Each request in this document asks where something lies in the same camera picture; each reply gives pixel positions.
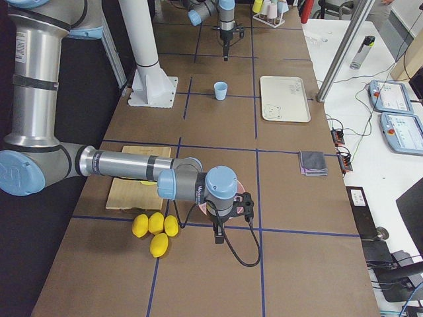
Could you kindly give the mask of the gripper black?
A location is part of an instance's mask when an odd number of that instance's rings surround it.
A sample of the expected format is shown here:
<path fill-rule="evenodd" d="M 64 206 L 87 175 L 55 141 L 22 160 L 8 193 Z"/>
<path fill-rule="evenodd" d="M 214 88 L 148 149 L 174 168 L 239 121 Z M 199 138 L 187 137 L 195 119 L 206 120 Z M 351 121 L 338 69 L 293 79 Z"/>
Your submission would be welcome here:
<path fill-rule="evenodd" d="M 251 227 L 254 219 L 254 201 L 248 192 L 236 193 L 234 200 L 229 204 L 228 208 L 218 209 L 213 201 L 206 201 L 206 215 L 212 221 L 213 231 L 216 244 L 223 244 L 225 242 L 225 235 L 221 225 L 229 219 L 243 216 L 245 221 Z"/>
<path fill-rule="evenodd" d="M 219 32 L 219 37 L 223 41 L 223 59 L 228 61 L 229 59 L 229 42 L 233 39 L 235 33 L 239 33 L 239 39 L 243 39 L 245 36 L 245 29 L 242 24 L 236 22 L 224 22 L 219 26 L 214 26 L 213 30 Z"/>

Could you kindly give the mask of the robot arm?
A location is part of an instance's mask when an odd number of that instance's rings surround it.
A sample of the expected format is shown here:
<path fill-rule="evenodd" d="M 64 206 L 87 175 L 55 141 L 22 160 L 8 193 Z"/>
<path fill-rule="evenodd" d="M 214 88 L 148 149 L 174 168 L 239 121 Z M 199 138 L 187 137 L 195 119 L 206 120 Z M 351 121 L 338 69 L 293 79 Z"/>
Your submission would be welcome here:
<path fill-rule="evenodd" d="M 234 34 L 238 34 L 240 40 L 242 40 L 245 35 L 244 27 L 241 24 L 237 24 L 235 21 L 235 1 L 183 0 L 180 1 L 180 4 L 188 11 L 188 18 L 193 26 L 198 26 L 209 17 L 217 14 L 217 26 L 213 29 L 219 32 L 219 38 L 222 41 L 223 60 L 228 61 L 231 41 L 234 38 Z"/>
<path fill-rule="evenodd" d="M 208 29 L 155 27 L 165 69 L 180 78 L 173 109 L 118 104 L 118 89 L 98 40 L 62 44 L 56 136 L 100 147 L 118 141 L 246 147 L 254 138 L 249 40 L 224 61 L 215 56 Z M 51 256 L 59 246 L 86 180 L 60 181 L 27 197 L 1 194 L 1 253 L 12 249 Z"/>

